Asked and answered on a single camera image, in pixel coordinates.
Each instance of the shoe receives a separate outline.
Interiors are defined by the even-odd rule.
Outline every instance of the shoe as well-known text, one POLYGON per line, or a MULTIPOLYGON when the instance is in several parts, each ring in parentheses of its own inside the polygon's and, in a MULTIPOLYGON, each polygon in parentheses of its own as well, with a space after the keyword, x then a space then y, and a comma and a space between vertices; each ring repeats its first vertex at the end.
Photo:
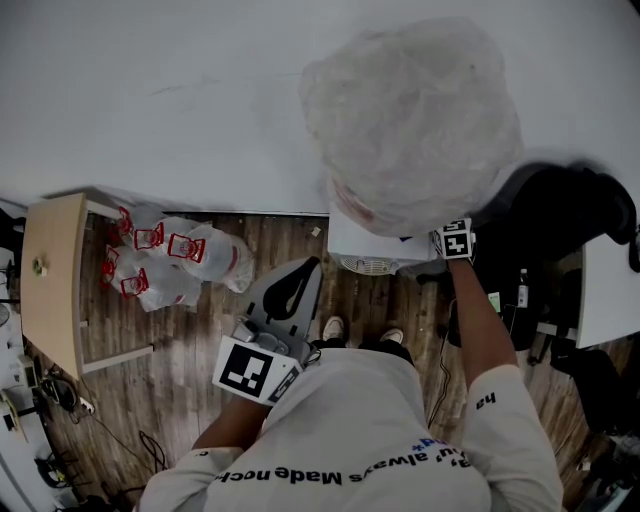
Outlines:
POLYGON ((344 336, 344 321, 339 316, 332 316, 327 320, 324 325, 324 331, 322 331, 323 341, 330 340, 332 338, 342 339, 344 336))
POLYGON ((403 339, 404 333, 402 332, 402 329, 398 329, 397 327, 395 329, 389 329, 380 337, 380 341, 391 340, 395 341, 399 345, 402 345, 403 339))

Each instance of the wooden floor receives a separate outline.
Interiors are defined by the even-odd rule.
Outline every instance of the wooden floor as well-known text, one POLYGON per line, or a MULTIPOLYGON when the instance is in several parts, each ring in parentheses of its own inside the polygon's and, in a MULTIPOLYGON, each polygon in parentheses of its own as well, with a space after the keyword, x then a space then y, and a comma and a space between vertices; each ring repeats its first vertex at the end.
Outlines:
MULTIPOLYGON (((447 319, 446 287, 338 270, 326 251, 325 219, 211 214, 196 218, 243 237, 255 252, 257 276, 295 258, 320 257, 325 279, 312 335, 318 336, 321 325, 332 314, 348 321, 350 339, 356 344, 379 336, 387 326, 402 327, 422 380, 425 414, 431 415, 444 379, 439 368, 442 342, 436 330, 447 319), (314 237, 316 226, 322 231, 314 237)), ((156 348, 151 357, 89 374, 78 385, 80 395, 96 405, 97 418, 141 460, 92 418, 74 425, 64 411, 52 408, 54 420, 48 431, 55 447, 69 450, 80 459, 74 465, 80 473, 79 481, 93 482, 80 491, 102 494, 101 482, 116 491, 142 486, 151 476, 153 460, 141 446, 139 430, 160 443, 172 465, 218 415, 229 397, 211 384, 211 376, 220 337, 232 331, 237 296, 221 285, 206 284, 195 310, 177 306, 144 313, 136 300, 125 300, 115 290, 104 291, 98 286, 106 226, 100 219, 91 220, 93 229, 87 230, 85 237, 81 290, 82 313, 89 322, 84 330, 85 354, 92 360, 149 343, 156 348)), ((631 357, 631 342, 618 341, 603 348, 623 371, 631 357)), ((526 355, 520 354, 522 361, 526 355)), ((459 349, 447 344, 444 364, 452 379, 431 432, 455 441, 466 400, 459 349)), ((523 368, 556 451, 566 488, 565 505, 572 510, 582 496, 585 476, 576 471, 576 466, 585 454, 593 456, 601 451, 606 442, 589 434, 568 376, 553 371, 548 361, 535 369, 523 368)), ((138 497, 135 492, 128 495, 131 503, 138 497)))

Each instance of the black bag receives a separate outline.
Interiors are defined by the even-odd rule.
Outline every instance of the black bag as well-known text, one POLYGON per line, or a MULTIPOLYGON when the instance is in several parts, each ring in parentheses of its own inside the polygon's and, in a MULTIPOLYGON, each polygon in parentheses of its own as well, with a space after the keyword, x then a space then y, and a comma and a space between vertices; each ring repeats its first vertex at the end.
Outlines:
POLYGON ((517 193, 507 222, 523 252, 558 261, 606 233, 635 246, 636 208, 625 188, 589 169, 549 166, 517 193))

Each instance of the clear plastic bag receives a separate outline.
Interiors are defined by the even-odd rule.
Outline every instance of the clear plastic bag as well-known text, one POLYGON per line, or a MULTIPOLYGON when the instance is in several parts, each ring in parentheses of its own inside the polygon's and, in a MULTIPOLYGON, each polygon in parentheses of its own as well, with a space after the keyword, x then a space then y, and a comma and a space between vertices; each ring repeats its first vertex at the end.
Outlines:
POLYGON ((198 225, 198 222, 182 217, 164 217, 152 229, 137 229, 134 246, 154 258, 169 258, 172 236, 187 236, 198 225))
POLYGON ((207 224, 200 224, 185 237, 174 237, 168 254, 192 276, 226 284, 241 293, 253 280, 254 258, 240 238, 207 224))
POLYGON ((332 200, 378 235, 466 216, 521 158, 502 54, 467 18, 364 33, 309 64, 299 94, 332 200))
POLYGON ((121 206, 120 214, 122 218, 116 221, 111 238, 114 244, 121 241, 128 247, 135 247, 136 231, 154 229, 165 216, 160 210, 151 206, 136 206, 130 210, 121 206))
POLYGON ((251 249, 244 243, 244 240, 237 236, 231 236, 231 242, 238 251, 236 264, 227 271, 221 281, 231 291, 242 293, 249 288, 253 282, 255 274, 255 259, 251 249))
POLYGON ((199 279, 168 261, 127 246, 107 247, 102 283, 126 298, 138 297, 147 312, 175 304, 195 306, 202 287, 199 279))

